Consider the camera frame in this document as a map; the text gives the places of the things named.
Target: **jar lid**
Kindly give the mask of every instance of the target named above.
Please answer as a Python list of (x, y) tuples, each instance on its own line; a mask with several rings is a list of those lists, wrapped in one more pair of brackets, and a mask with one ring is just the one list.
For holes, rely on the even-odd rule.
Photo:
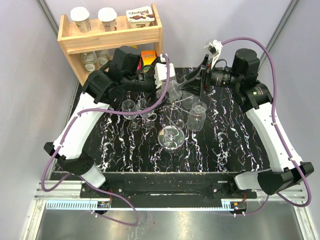
[(101, 22), (111, 22), (117, 18), (117, 13), (112, 7), (101, 8), (98, 12), (98, 19)]
[(72, 21), (81, 22), (89, 18), (90, 13), (84, 6), (77, 6), (70, 11)]

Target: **table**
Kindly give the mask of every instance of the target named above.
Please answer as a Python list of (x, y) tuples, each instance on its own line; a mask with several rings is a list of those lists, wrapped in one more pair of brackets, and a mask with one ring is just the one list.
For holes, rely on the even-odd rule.
[[(176, 80), (193, 68), (176, 68)], [(81, 88), (79, 87), (73, 109)], [(83, 150), (102, 172), (240, 172), (269, 168), (263, 144), (250, 120), (231, 99), (228, 89), (213, 87), (202, 96), (208, 106), (204, 127), (199, 132), (184, 129), (185, 143), (176, 152), (167, 152), (158, 143), (164, 109), (157, 109), (158, 119), (151, 130), (130, 132), (129, 120), (123, 116), (104, 114), (89, 135)], [(112, 109), (119, 110), (119, 99)], [(56, 166), (51, 179), (61, 177)]]

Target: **shiny floor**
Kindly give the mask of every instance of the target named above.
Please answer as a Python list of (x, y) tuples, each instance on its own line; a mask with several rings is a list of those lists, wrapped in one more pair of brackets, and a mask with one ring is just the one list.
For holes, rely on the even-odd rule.
[[(248, 211), (258, 207), (257, 202), (250, 202)], [(269, 202), (261, 212), (246, 217), (233, 218), (215, 213), (145, 211), (140, 212), (139, 226), (128, 227), (95, 218), (87, 211), (46, 210), (37, 240), (303, 239), (294, 208), (284, 202)], [(132, 211), (110, 211), (106, 215), (135, 221)]]

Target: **gray wall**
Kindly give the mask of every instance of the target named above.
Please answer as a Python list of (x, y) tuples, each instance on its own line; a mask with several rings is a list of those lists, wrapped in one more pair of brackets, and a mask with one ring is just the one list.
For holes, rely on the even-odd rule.
[[(54, 18), (74, 7), (86, 7), (91, 19), (98, 18), (98, 11), (112, 7), (118, 15), (126, 10), (148, 6), (150, 0), (46, 0)], [(290, 0), (154, 0), (163, 25), (164, 48), (176, 67), (198, 66), (207, 52), (205, 43), (215, 38), (224, 41), (234, 37), (253, 37), (267, 44)], [(231, 43), (223, 50), (222, 57), (232, 62), (239, 48), (252, 47), (258, 54), (259, 47), (247, 42)]]
[[(312, 162), (308, 182), (312, 190), (310, 211), (320, 233), (320, 1), (300, 1), (271, 55), (277, 75), (277, 113), (292, 145), (303, 161)], [(259, 79), (272, 88), (269, 62), (262, 65)]]
[(36, 1), (0, 4), (0, 239), (19, 239), (76, 77)]

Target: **wooden shelf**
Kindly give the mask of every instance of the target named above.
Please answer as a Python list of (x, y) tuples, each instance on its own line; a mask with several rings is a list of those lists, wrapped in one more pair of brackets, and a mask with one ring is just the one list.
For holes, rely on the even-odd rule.
[(90, 20), (91, 31), (82, 33), (75, 22), (69, 21), (67, 15), (61, 16), (57, 41), (82, 85), (87, 80), (89, 72), (81, 62), (80, 53), (149, 43), (154, 43), (157, 55), (163, 53), (162, 24), (156, 4), (153, 3), (151, 8), (155, 19), (151, 26), (130, 28), (127, 16), (118, 16), (117, 30), (108, 32), (99, 19)]

